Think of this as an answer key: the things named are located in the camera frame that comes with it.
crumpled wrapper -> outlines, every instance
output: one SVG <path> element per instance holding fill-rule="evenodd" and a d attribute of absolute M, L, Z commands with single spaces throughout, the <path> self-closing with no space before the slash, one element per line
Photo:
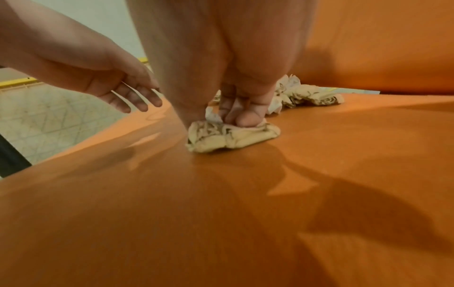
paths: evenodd
<path fill-rule="evenodd" d="M 210 107 L 207 108 L 206 119 L 193 122 L 189 127 L 186 147 L 191 152 L 208 153 L 220 148 L 244 148 L 280 135 L 280 129 L 266 120 L 254 128 L 224 124 Z"/>
<path fill-rule="evenodd" d="M 221 92 L 218 91 L 213 102 L 219 103 Z M 312 85 L 302 85 L 297 76 L 283 76 L 276 83 L 273 100 L 268 107 L 267 114 L 280 113 L 282 108 L 294 108 L 300 105 L 334 105 L 342 104 L 341 94 L 332 93 L 331 89 Z"/>

yellow line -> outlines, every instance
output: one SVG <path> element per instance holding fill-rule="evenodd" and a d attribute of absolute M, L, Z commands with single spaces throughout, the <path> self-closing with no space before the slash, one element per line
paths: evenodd
<path fill-rule="evenodd" d="M 139 61 L 141 61 L 144 64 L 148 63 L 147 58 L 139 58 Z M 0 82 L 0 89 L 4 89 L 4 88 L 8 88 L 8 87 L 26 86 L 26 85 L 30 85 L 30 84 L 34 84 L 34 83 L 39 83 L 39 82 L 40 82 L 39 80 L 32 78 L 32 77 L 20 78 L 20 79 Z"/>

white wall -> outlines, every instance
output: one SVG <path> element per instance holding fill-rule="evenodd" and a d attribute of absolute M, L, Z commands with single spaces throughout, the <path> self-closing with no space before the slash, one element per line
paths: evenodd
<path fill-rule="evenodd" d="M 114 40 L 135 57 L 145 57 L 124 0 L 33 0 Z"/>

black leg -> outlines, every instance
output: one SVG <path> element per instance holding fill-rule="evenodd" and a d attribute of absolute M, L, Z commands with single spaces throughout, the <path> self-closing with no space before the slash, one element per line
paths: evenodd
<path fill-rule="evenodd" d="M 5 178 L 32 164 L 0 134 L 0 176 Z"/>

beige floor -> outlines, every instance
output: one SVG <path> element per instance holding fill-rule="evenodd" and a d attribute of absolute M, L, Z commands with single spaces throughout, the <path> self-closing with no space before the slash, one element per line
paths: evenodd
<path fill-rule="evenodd" d="M 32 164 L 124 116 L 93 96 L 46 84 L 0 90 L 0 133 Z"/>

